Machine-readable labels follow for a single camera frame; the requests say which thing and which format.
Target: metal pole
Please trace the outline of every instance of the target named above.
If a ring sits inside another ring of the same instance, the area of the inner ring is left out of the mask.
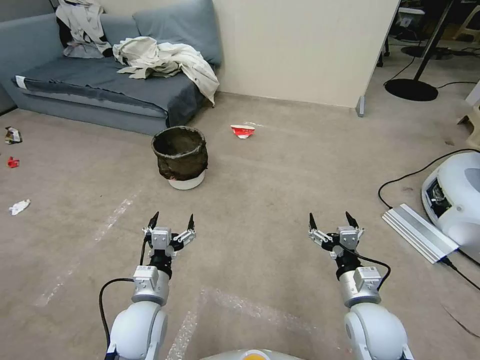
[[[459,4],[462,0],[450,0],[450,2],[446,5],[445,10],[443,11],[443,14],[441,15],[440,20],[438,21],[438,24],[436,25],[435,30],[433,31],[433,34],[430,37],[430,40],[426,44],[425,47],[425,52],[423,59],[420,63],[420,66],[418,67],[418,70],[415,74],[415,77],[413,80],[417,81],[420,78],[420,75],[425,70],[425,67],[427,66],[427,63],[429,62],[430,58],[432,57],[432,54],[435,51],[435,48],[437,47],[437,44],[440,41],[440,38],[444,34],[445,28],[447,27],[447,18],[450,14],[450,10],[452,9],[453,5]]]

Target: white label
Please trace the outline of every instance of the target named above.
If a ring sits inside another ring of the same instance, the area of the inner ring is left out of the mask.
[[[412,18],[411,18],[411,17],[404,17],[404,18],[400,21],[400,26],[401,26],[402,28],[408,28],[411,23],[412,23]]]
[[[21,89],[27,89],[25,86],[25,76],[15,75],[16,84]]]

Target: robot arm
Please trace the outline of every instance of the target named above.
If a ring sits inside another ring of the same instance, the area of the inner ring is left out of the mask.
[[[105,359],[156,360],[167,332],[167,314],[162,307],[169,297],[172,257],[192,242],[197,233],[193,214],[188,229],[172,234],[169,227],[156,226],[158,213],[144,228],[150,262],[139,265],[133,274],[133,302],[117,315],[111,328]]]
[[[344,323],[350,345],[358,360],[413,360],[407,333],[401,321],[381,302],[378,286],[382,280],[375,266],[362,266],[355,250],[364,229],[347,212],[349,226],[336,233],[317,229],[310,214],[308,236],[337,263],[337,279],[343,303],[350,311]]]

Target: gray sofa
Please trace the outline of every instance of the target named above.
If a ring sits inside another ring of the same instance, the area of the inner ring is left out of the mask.
[[[133,16],[101,15],[108,41],[151,36],[159,43],[184,43],[212,67],[222,51],[212,0],[145,10]],[[130,79],[117,74],[113,57],[62,56],[55,14],[0,23],[0,83],[21,109],[98,125],[156,134],[186,124],[205,103],[183,73],[170,78]]]

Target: trash on floor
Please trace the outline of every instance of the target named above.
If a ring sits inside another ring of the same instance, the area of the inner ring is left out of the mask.
[[[16,128],[7,126],[5,135],[5,142],[7,144],[18,144],[22,142],[22,134]]]
[[[248,125],[230,125],[233,133],[237,135],[240,139],[246,139],[255,132],[253,126]]]
[[[9,168],[18,168],[18,166],[20,165],[20,160],[19,159],[16,159],[14,158],[13,156],[10,156],[8,158],[8,160],[6,161],[6,165],[9,167]]]
[[[12,207],[8,208],[8,210],[10,211],[10,215],[15,216],[18,213],[21,213],[23,210],[29,207],[30,202],[31,202],[30,199],[27,199],[27,200],[22,200],[13,204]]]
[[[173,126],[151,140],[158,171],[178,190],[189,190],[204,180],[209,164],[204,135],[193,127]]]

